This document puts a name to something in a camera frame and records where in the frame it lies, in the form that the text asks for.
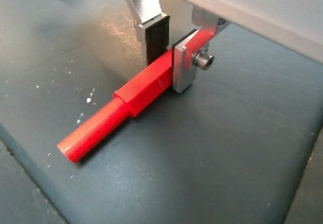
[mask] red stick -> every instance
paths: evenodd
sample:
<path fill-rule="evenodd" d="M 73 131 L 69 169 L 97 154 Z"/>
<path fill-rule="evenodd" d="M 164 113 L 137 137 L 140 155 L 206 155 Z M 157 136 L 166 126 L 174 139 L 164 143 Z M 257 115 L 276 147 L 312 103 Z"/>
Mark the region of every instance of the red stick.
<path fill-rule="evenodd" d="M 57 144 L 74 163 L 122 121 L 136 116 L 172 84 L 172 50 L 129 80 L 113 99 Z"/>

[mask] dark gray surface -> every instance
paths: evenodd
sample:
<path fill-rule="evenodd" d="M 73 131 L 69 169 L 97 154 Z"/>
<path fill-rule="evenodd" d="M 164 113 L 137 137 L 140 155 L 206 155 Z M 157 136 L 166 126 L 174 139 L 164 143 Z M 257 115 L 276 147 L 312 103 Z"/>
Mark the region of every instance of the dark gray surface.
<path fill-rule="evenodd" d="M 0 222 L 1 224 L 62 224 L 48 199 L 30 181 L 0 140 Z"/>
<path fill-rule="evenodd" d="M 0 135 L 65 219 L 280 223 L 320 127 L 321 65 L 229 26 L 188 91 L 168 90 L 70 164 L 57 142 L 142 67 L 126 6 L 0 2 Z M 189 7 L 162 8 L 186 33 Z"/>
<path fill-rule="evenodd" d="M 304 177 L 292 201 L 285 224 L 323 223 L 323 130 L 308 159 Z"/>

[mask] bolt head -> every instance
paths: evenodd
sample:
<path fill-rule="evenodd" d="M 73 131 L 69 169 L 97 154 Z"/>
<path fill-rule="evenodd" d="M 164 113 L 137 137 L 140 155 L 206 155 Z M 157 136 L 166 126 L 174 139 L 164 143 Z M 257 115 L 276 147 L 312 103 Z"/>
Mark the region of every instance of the bolt head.
<path fill-rule="evenodd" d="M 197 55 L 196 55 L 196 66 L 200 69 L 202 69 L 202 70 L 209 69 L 213 61 L 214 61 L 214 56 L 208 54 L 205 51 L 201 51 L 201 52 L 197 53 Z"/>

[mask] red plastic bar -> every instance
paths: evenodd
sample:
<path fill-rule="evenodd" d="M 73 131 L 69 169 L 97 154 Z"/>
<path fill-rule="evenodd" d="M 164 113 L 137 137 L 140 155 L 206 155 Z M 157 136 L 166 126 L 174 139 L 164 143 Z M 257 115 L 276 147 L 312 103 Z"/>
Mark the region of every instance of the red plastic bar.
<path fill-rule="evenodd" d="M 76 163 L 122 121 L 136 116 L 172 84 L 172 51 L 134 76 L 113 94 L 113 99 L 57 144 Z"/>

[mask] metal clamp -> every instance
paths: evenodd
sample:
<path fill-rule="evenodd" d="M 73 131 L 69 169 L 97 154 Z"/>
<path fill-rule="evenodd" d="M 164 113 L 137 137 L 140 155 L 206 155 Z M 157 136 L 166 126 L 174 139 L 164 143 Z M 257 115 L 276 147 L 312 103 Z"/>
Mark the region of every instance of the metal clamp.
<path fill-rule="evenodd" d="M 125 0 L 134 18 L 136 37 L 141 42 L 144 62 L 149 64 L 166 51 L 169 16 L 161 12 L 158 0 Z"/>
<path fill-rule="evenodd" d="M 200 26 L 173 45 L 173 89 L 181 93 L 196 79 L 196 68 L 206 70 L 214 61 L 208 54 L 208 42 L 228 26 L 225 20 L 193 7 L 192 22 Z"/>

